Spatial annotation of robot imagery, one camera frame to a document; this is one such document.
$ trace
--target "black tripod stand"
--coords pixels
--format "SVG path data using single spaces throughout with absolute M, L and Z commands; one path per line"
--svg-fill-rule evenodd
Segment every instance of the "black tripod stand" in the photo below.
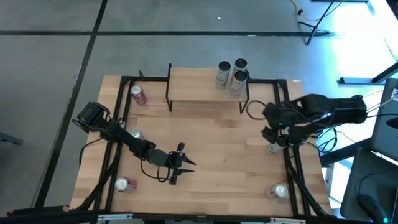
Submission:
M 321 16 L 321 18 L 319 19 L 319 21 L 317 22 L 317 24 L 316 24 L 315 26 L 313 26 L 313 25 L 311 25 L 311 24 L 307 24 L 307 23 L 302 22 L 302 21 L 298 22 L 299 24 L 303 24 L 303 25 L 306 25 L 306 26 L 312 28 L 312 32 L 311 32 L 310 38 L 308 38 L 306 45 L 310 45 L 311 39 L 312 39 L 312 37 L 315 35 L 315 32 L 316 32 L 317 30 L 320 30 L 320 29 L 318 28 L 318 26 L 319 26 L 319 24 L 321 23 L 322 19 L 323 19 L 323 18 L 326 16 L 326 14 L 328 13 L 328 11 L 329 11 L 329 9 L 331 8 L 331 5 L 333 5 L 333 3 L 335 3 L 335 0 L 332 0 L 332 1 L 331 1 L 330 5 L 328 6 L 328 8 L 327 8 L 326 11 L 323 13 L 323 15 Z M 298 15 L 301 15 L 303 12 L 304 12 L 304 11 L 303 11 L 302 9 L 300 9 L 300 10 L 297 12 L 297 14 L 298 14 Z M 322 30 L 322 31 L 325 32 L 325 35 L 330 34 L 330 32 L 327 31 L 327 30 Z

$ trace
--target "concrete floor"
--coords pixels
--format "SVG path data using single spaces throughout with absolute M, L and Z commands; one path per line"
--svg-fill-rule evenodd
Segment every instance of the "concrete floor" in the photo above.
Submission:
M 308 17 L 327 2 L 296 0 Z M 100 0 L 0 2 L 0 30 L 92 30 Z M 100 30 L 308 31 L 289 0 L 109 0 Z M 365 3 L 344 3 L 321 24 L 338 37 L 97 37 L 73 117 L 97 99 L 103 75 L 166 76 L 167 65 L 215 67 L 245 58 L 254 78 L 301 79 L 305 93 L 367 95 L 379 87 L 339 86 L 373 77 L 395 60 Z M 31 204 L 89 37 L 0 36 L 0 214 Z M 69 204 L 87 135 L 70 125 L 46 205 Z

